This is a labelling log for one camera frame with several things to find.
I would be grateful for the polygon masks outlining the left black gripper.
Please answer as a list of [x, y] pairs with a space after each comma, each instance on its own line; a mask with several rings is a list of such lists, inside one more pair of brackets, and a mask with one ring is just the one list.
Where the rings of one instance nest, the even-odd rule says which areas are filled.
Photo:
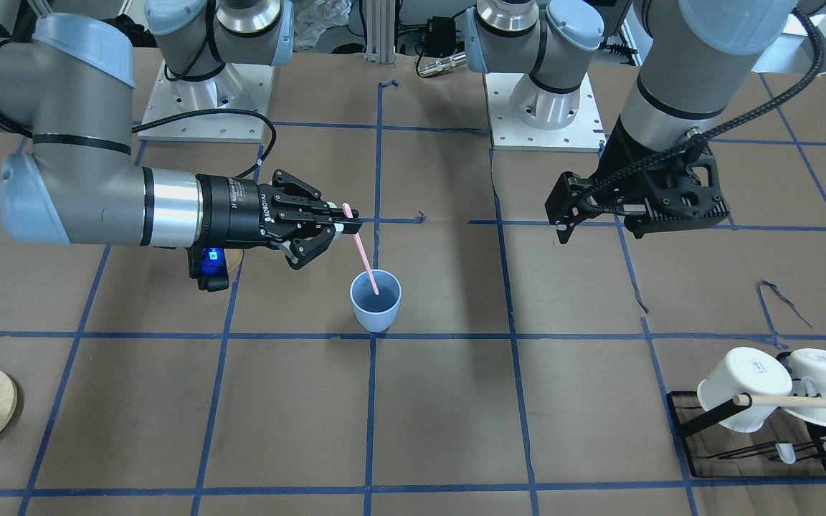
[[594, 198], [589, 193], [593, 186], [593, 180], [573, 172], [563, 172], [555, 180], [544, 209], [560, 244], [567, 244], [576, 226], [587, 219], [625, 215], [620, 206], [624, 204], [645, 207], [642, 214], [624, 219], [637, 239], [647, 233], [705, 229], [730, 216], [715, 157], [705, 143], [618, 180]]

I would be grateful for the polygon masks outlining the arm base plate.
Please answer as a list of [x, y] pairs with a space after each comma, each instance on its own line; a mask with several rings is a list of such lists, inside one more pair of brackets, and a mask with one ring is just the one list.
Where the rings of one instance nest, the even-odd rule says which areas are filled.
[[[268, 114], [276, 69], [266, 65], [229, 63], [203, 82], [170, 81], [161, 63], [142, 123], [198, 109], [245, 109]], [[138, 132], [144, 140], [180, 143], [261, 143], [269, 130], [258, 118], [218, 114], [178, 120]]]
[[526, 73], [488, 73], [484, 78], [494, 149], [596, 153], [605, 144], [588, 75], [567, 94], [541, 90]]

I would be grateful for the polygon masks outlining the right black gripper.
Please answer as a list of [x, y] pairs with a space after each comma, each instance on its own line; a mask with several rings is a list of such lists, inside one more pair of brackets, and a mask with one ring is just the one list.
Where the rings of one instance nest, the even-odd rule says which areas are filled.
[[199, 174], [202, 221], [198, 249], [279, 249], [300, 269], [330, 248], [338, 233], [364, 222], [325, 202], [318, 189], [277, 169], [269, 183]]

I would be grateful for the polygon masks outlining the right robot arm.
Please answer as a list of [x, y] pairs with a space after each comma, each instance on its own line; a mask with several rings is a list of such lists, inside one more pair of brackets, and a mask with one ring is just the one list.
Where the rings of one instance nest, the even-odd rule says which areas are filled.
[[137, 167], [131, 161], [133, 43], [114, 23], [55, 12], [13, 37], [19, 1], [0, 1], [0, 131], [32, 140], [0, 173], [2, 225], [43, 244], [184, 248], [190, 277], [222, 290], [226, 249], [279, 249], [293, 269], [363, 225], [282, 170], [269, 183]]

